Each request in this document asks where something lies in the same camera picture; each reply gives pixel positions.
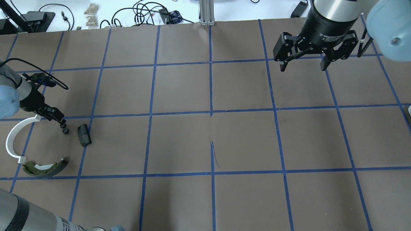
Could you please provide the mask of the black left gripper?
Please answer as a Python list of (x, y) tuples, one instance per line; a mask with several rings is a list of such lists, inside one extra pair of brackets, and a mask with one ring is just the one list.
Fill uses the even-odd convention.
[(64, 114), (56, 107), (49, 107), (45, 103), (45, 97), (37, 89), (32, 88), (29, 95), (21, 101), (21, 109), (26, 112), (34, 112), (45, 117), (48, 121), (56, 121), (60, 126), (67, 126)]

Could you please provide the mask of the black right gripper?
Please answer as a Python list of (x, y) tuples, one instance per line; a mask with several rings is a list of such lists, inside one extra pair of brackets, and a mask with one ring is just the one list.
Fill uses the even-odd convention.
[(358, 44), (356, 32), (351, 30), (357, 19), (356, 11), (343, 21), (328, 19), (313, 6), (298, 36), (281, 33), (273, 48), (274, 61), (279, 62), (280, 71), (284, 72), (290, 61), (324, 51), (320, 69), (327, 70), (332, 62), (347, 59)]

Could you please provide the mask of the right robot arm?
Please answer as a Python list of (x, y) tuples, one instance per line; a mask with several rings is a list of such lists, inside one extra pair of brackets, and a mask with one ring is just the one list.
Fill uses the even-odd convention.
[(409, 0), (311, 0), (301, 32), (282, 32), (273, 48), (280, 70), (294, 59), (324, 54), (321, 70), (345, 60), (359, 47), (358, 57), (375, 41), (381, 53), (397, 62), (410, 61)]

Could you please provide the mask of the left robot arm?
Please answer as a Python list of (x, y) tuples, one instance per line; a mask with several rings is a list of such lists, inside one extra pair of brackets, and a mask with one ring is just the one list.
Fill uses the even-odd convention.
[[(40, 72), (32, 75), (18, 74), (7, 65), (11, 61), (28, 64)], [(49, 121), (58, 122), (63, 130), (67, 128), (64, 114), (58, 108), (47, 105), (45, 96), (39, 91), (41, 86), (59, 86), (68, 90), (65, 83), (40, 67), (16, 57), (1, 61), (0, 80), (1, 118), (11, 117), (22, 109), (40, 115)]]

